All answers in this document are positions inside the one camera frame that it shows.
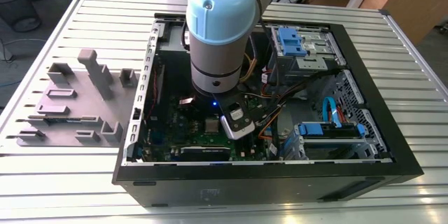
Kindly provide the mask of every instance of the robotic arm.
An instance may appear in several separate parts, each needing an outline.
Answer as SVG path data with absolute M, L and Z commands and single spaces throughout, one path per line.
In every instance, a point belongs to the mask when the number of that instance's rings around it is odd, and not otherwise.
M 191 82 L 201 93 L 217 98 L 235 87 L 246 41 L 270 2 L 271 0 L 187 0 Z M 225 113 L 222 106 L 221 110 L 225 115 L 221 122 L 227 129 L 229 138 L 238 139 L 253 131 L 246 111 L 235 109 Z

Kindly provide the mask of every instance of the motherboard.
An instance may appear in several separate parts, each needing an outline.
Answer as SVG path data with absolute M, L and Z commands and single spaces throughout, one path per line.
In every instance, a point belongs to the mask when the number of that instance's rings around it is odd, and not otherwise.
M 189 98 L 170 96 L 165 122 L 151 126 L 141 147 L 146 162 L 254 161 L 265 159 L 263 142 L 251 134 L 242 141 L 227 139 L 218 120 L 217 104 L 209 103 L 210 113 L 198 114 Z M 247 107 L 257 99 L 245 97 Z

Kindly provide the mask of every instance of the gray floor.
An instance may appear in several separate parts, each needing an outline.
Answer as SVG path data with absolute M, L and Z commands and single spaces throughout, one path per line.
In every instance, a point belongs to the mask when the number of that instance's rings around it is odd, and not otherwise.
M 7 42 L 22 38 L 46 39 L 69 3 L 70 0 L 41 0 L 34 2 L 35 10 L 42 19 L 42 26 L 29 33 L 14 33 L 0 20 L 0 38 L 2 41 Z M 21 80 L 42 45 L 42 42 L 26 41 L 7 46 L 9 51 L 15 55 L 15 61 L 9 65 L 0 61 L 0 86 L 3 83 Z M 448 35 L 437 34 L 435 30 L 431 31 L 417 46 L 417 49 L 439 79 L 448 85 Z M 0 106 L 5 106 L 15 88 L 17 85 L 0 87 Z

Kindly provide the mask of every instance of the slotted aluminum table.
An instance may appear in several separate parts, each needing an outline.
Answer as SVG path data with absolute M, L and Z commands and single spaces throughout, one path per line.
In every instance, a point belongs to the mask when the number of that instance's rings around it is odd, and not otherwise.
M 110 184 L 115 148 L 18 147 L 47 85 L 51 62 L 83 69 L 79 48 L 110 71 L 141 67 L 154 12 L 183 13 L 185 0 L 73 0 L 0 116 L 0 219 L 42 223 L 445 223 L 448 98 L 399 28 L 375 10 L 273 4 L 267 19 L 342 24 L 425 175 L 347 202 L 142 208 Z

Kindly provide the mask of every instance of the blue cable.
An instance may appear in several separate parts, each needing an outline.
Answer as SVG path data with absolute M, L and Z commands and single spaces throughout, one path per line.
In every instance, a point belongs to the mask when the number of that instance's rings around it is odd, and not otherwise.
M 17 84 L 17 83 L 19 83 L 19 82 L 21 82 L 21 80 L 19 80 L 19 81 L 15 81 L 15 82 L 13 82 L 13 83 L 0 84 L 0 88 L 2 88 L 2 87 L 5 87 L 5 86 L 14 85 L 14 84 Z
M 335 124 L 335 128 L 339 128 L 342 127 L 342 125 L 341 125 L 341 122 L 338 121 L 337 108 L 335 108 L 335 102 L 334 102 L 333 97 L 325 97 L 323 102 L 321 103 L 323 122 L 327 122 L 327 112 L 326 112 L 327 103 L 329 103 L 329 108 L 330 108 L 331 121 Z

